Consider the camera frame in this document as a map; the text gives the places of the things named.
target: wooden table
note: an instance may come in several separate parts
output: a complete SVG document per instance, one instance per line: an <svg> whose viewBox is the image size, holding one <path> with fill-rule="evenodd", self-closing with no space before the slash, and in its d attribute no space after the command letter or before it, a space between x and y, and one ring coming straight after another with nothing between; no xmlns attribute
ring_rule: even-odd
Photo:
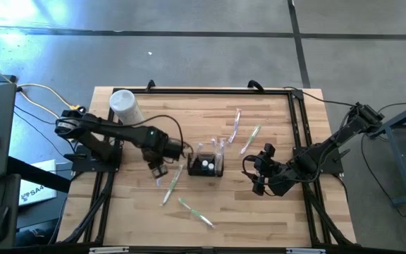
<svg viewBox="0 0 406 254"><path fill-rule="evenodd" d="M107 118L112 90L113 87L95 88L90 113ZM319 89L305 92L322 98ZM283 197L260 197L251 191L251 181L240 173L242 157L239 151L257 124L261 124L262 129L245 154L256 155L264 143L272 143L276 148L275 160L285 162L291 158L295 143L286 96L136 95L136 98L145 118L171 115L180 123L185 141L194 147L202 142L205 144L203 150L207 152L212 151L210 138L231 135L236 109L242 109L239 131L234 143L226 149L223 177L188 176L184 171L163 207L159 204L178 165L185 160L171 165L168 175L162 179L162 187L156 187L141 152L126 142L122 165L114 181L104 245L310 246L301 185L296 184ZM321 142L331 134L324 103L306 95L304 100L312 140ZM295 105L301 123L299 107L297 103ZM176 125L169 119L154 119L149 125L179 138ZM254 170L251 163L247 170ZM58 240L69 236L88 211L94 178L95 174L85 173L72 182ZM327 213L346 237L355 242L343 187L337 179L327 175L321 176L321 186ZM195 219L179 204L181 197L216 228L210 229ZM100 212L101 209L95 219L92 240L97 234ZM314 218L322 239L319 216Z"/></svg>

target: concrete floor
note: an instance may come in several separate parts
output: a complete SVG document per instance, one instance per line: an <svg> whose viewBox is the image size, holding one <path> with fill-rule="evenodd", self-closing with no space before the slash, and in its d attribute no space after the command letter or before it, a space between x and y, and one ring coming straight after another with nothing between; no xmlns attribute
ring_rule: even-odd
<svg viewBox="0 0 406 254"><path fill-rule="evenodd" d="M406 1L295 0L304 33L406 35ZM0 25L85 30L293 32L285 0L108 0L3 1ZM406 40L302 39L311 87L326 99L361 102L378 109L406 102ZM20 83L52 86L74 104L89 106L98 85L244 87L255 79L264 87L302 87L293 38L128 37L0 34L0 71ZM30 97L60 112L47 91ZM53 119L23 98L16 104ZM392 116L405 107L386 110ZM327 105L332 129L346 112ZM53 127L26 116L63 152L69 146ZM406 218L400 218L367 171L359 138L345 145L345 183L358 243L406 250ZM367 142L371 166L392 195L402 183L386 144ZM31 127L14 118L11 155L26 162L65 161Z"/></svg>

